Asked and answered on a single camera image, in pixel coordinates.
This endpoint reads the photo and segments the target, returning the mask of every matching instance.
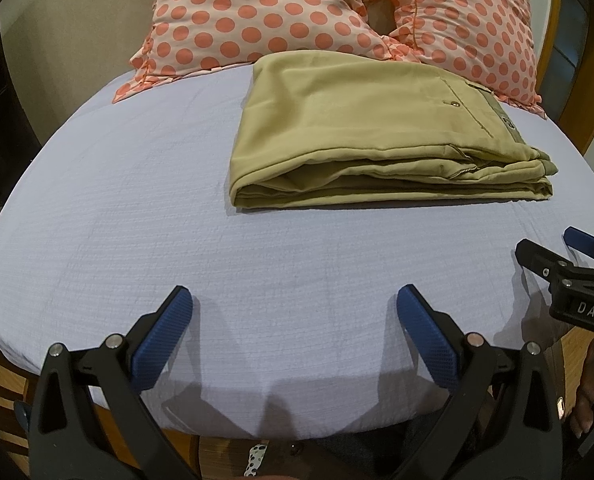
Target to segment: folded khaki pants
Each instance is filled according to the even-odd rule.
[[[237,207],[552,195],[548,155],[489,90],[450,72],[320,51],[253,71],[230,159]]]

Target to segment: pillow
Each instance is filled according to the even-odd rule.
[[[545,117],[529,0],[391,0],[390,35],[432,64],[487,86],[497,98]]]
[[[409,55],[396,40],[380,38],[366,16],[362,0],[155,0],[152,30],[131,60],[136,75],[114,101],[284,50],[336,50],[379,60]],[[389,48],[396,48],[395,56]]]

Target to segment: patterned cloth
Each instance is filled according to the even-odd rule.
[[[256,476],[256,472],[266,454],[267,447],[267,444],[264,442],[251,447],[250,455],[248,456],[248,467],[246,468],[244,476]]]

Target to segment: bed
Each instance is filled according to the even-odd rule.
[[[0,347],[39,371],[55,341],[125,333],[177,284],[189,329],[142,395],[165,428],[312,438],[440,407],[394,310],[414,283],[464,332],[552,345],[546,283],[512,254],[522,238],[570,253],[594,234],[594,174],[551,121],[504,105],[559,173],[544,202],[389,203],[242,212],[228,158],[251,66],[181,79],[111,105],[120,75],[46,143],[0,215]],[[103,404],[99,392],[93,393]]]

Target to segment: window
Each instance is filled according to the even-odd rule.
[[[590,22],[589,0],[561,0],[555,45],[539,92],[555,122],[561,117],[584,56]]]

